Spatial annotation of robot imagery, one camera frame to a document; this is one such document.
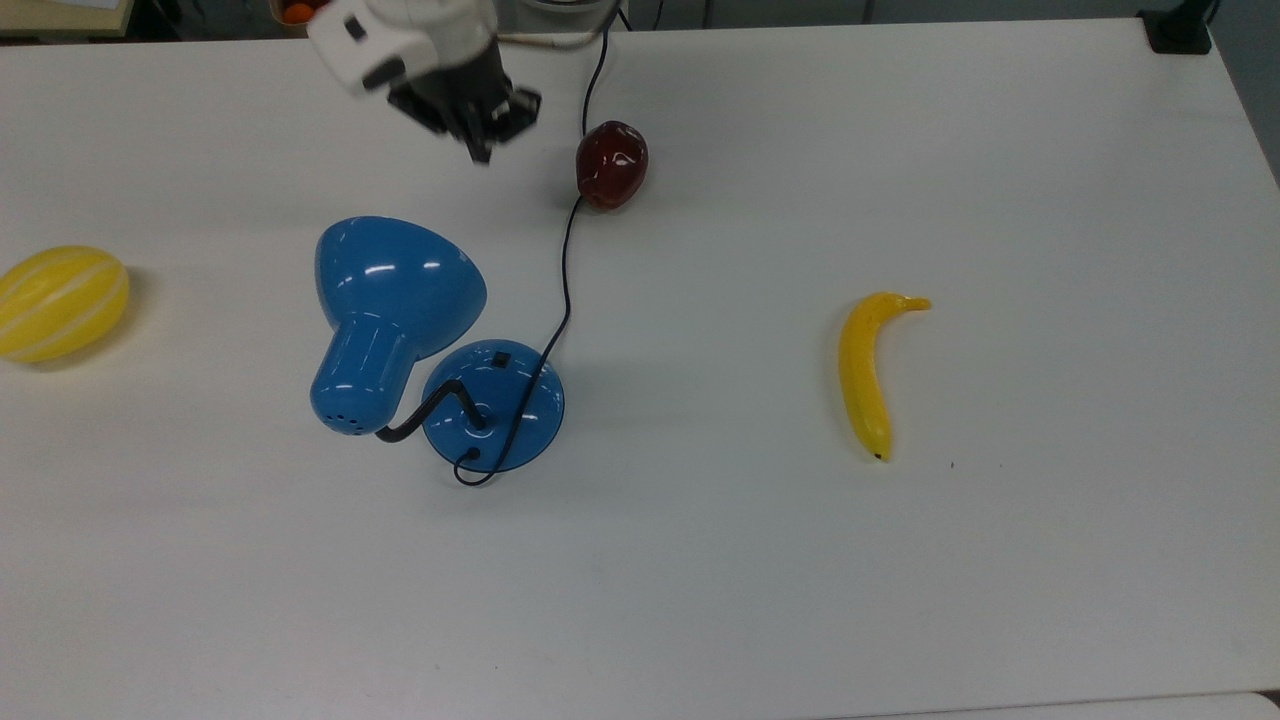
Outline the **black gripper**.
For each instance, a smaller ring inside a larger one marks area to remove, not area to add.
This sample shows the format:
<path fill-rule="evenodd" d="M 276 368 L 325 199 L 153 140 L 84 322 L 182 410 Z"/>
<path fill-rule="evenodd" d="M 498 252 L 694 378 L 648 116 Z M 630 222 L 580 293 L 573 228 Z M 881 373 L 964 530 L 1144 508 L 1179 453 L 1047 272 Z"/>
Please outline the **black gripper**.
<path fill-rule="evenodd" d="M 495 40 L 461 65 L 398 83 L 387 101 L 429 131 L 463 142 L 474 164 L 489 164 L 495 143 L 531 128 L 541 109 L 536 90 L 507 76 Z"/>

